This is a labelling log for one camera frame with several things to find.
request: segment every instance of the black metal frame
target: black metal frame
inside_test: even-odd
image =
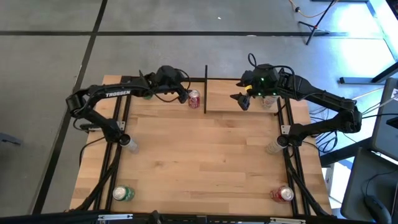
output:
[[[321,166],[328,167],[330,164],[353,157],[357,154],[359,148],[367,149],[371,145],[371,141],[371,138],[363,139],[339,150],[324,154],[320,157]]]
[[[384,85],[386,79],[398,72],[398,61],[376,75],[374,78],[341,77],[341,84]]]

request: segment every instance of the white cable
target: white cable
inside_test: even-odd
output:
[[[370,110],[370,111],[365,111],[365,112],[363,113],[363,115],[366,115],[366,114],[368,114],[368,113],[370,113],[370,112],[372,112],[372,111],[374,111],[374,110],[376,110],[376,109],[379,109],[380,107],[383,107],[384,105],[390,103],[392,100],[396,99],[397,97],[398,97],[398,96],[395,96],[395,97],[392,97],[391,99],[388,99],[386,102],[380,104],[380,106],[378,106],[377,108],[374,108],[374,109],[372,109],[372,110]]]

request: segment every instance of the tripod leg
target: tripod leg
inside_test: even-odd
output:
[[[299,24],[306,25],[306,26],[309,26],[309,27],[312,27],[312,28],[315,28],[313,25],[307,24],[306,22],[299,21],[298,23],[299,23]]]

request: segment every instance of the black tripod stand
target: black tripod stand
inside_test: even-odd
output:
[[[328,10],[331,8],[331,6],[332,6],[335,2],[336,2],[336,0],[331,0],[329,6],[326,8],[325,12],[323,12],[321,18],[319,19],[319,21],[317,22],[317,24],[316,24],[315,26],[313,26],[313,25],[311,25],[311,24],[307,24],[307,23],[302,22],[302,21],[299,21],[299,22],[298,22],[299,24],[303,24],[303,25],[306,25],[306,26],[308,26],[309,28],[311,28],[310,37],[308,38],[308,40],[307,40],[307,42],[305,43],[305,45],[308,45],[308,44],[310,43],[311,38],[314,36],[314,34],[315,34],[316,31],[323,31],[324,34],[329,34],[329,32],[328,32],[327,30],[320,30],[320,29],[318,28],[318,26],[319,26],[319,23],[321,23],[321,21],[322,21],[323,17],[325,16],[325,14],[328,12]]]

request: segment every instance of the metal stand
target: metal stand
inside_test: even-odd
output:
[[[359,148],[368,149],[371,145],[371,138],[363,139],[354,144],[350,144],[342,149],[335,150],[333,152],[329,152],[320,157],[321,166],[327,167],[332,163],[342,161],[343,159],[347,159],[353,157],[358,152]]]
[[[314,25],[311,25],[311,24],[307,24],[307,23],[302,22],[302,21],[299,21],[299,22],[298,22],[299,24],[303,24],[303,25],[306,25],[306,26],[308,26],[309,28],[311,28],[310,37],[308,38],[308,40],[307,40],[307,42],[305,43],[305,45],[308,45],[308,44],[310,43],[311,38],[314,36],[314,34],[315,34],[316,31],[323,31],[323,32],[325,32],[325,34],[329,34],[329,33],[330,33],[330,32],[327,31],[327,30],[318,29],[318,26],[319,26],[319,23],[321,23],[321,21],[322,21],[323,17],[325,16],[325,14],[328,12],[328,10],[331,8],[331,6],[335,3],[335,1],[336,1],[336,0],[332,0],[332,1],[330,2],[329,6],[326,8],[325,12],[322,14],[321,18],[319,19],[319,21],[317,22],[317,24],[316,24],[315,26],[314,26]]]
[[[374,78],[341,77],[340,84],[384,85],[386,79],[398,72],[398,61]]]

